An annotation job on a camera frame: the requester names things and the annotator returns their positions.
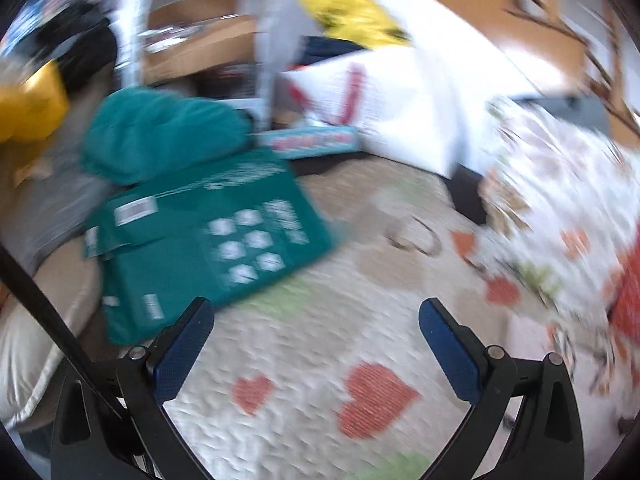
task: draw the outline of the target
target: teal cardboard box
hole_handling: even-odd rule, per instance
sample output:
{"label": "teal cardboard box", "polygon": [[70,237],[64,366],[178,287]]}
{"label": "teal cardboard box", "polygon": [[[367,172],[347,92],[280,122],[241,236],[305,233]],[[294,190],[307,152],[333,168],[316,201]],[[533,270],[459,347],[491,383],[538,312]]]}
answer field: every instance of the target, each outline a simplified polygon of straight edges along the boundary
{"label": "teal cardboard box", "polygon": [[226,306],[332,246],[285,163],[266,148],[137,186],[88,227],[86,253],[102,259],[116,344],[155,337],[196,296]]}

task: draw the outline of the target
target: yellow object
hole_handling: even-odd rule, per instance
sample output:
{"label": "yellow object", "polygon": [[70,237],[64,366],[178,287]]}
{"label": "yellow object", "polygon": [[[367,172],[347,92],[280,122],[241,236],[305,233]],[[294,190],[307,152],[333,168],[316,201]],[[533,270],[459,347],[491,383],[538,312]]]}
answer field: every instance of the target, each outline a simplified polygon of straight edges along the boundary
{"label": "yellow object", "polygon": [[62,124],[68,109],[65,87],[53,60],[19,86],[1,84],[0,142],[47,139]]}
{"label": "yellow object", "polygon": [[299,1],[324,27],[328,38],[353,41],[366,48],[410,44],[398,22],[374,0]]}

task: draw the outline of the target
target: dark blue fabric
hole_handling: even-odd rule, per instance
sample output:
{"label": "dark blue fabric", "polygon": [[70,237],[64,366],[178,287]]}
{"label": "dark blue fabric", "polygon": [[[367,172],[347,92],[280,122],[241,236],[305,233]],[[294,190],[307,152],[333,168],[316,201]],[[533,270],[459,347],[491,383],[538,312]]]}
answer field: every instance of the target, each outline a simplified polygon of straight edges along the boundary
{"label": "dark blue fabric", "polygon": [[353,41],[336,40],[324,36],[305,36],[305,49],[298,66],[307,66],[331,59],[332,57],[350,54],[359,50],[366,50],[363,46]]}
{"label": "dark blue fabric", "polygon": [[478,368],[431,301],[421,304],[418,323],[456,396],[471,405],[478,402],[482,394]]}

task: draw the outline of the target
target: blue gripper pad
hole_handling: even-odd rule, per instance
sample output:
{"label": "blue gripper pad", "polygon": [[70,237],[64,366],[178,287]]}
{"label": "blue gripper pad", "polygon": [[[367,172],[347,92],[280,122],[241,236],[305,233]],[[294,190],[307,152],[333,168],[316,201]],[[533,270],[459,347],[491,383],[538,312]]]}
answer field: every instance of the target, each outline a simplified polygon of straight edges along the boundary
{"label": "blue gripper pad", "polygon": [[213,329],[213,322],[214,309],[209,301],[196,298],[174,325],[158,335],[146,362],[154,379],[158,404],[178,395]]}
{"label": "blue gripper pad", "polygon": [[422,302],[418,322],[422,335],[458,398],[471,405],[478,402],[482,394],[480,371],[455,332],[466,327],[461,327],[435,298]]}

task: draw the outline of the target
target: red fabric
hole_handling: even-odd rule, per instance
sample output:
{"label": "red fabric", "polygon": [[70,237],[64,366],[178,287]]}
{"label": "red fabric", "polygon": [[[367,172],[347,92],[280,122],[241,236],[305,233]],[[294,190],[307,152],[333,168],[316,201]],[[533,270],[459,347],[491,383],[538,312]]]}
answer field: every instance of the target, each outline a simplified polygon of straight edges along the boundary
{"label": "red fabric", "polygon": [[640,236],[630,254],[620,296],[609,319],[613,328],[640,345]]}

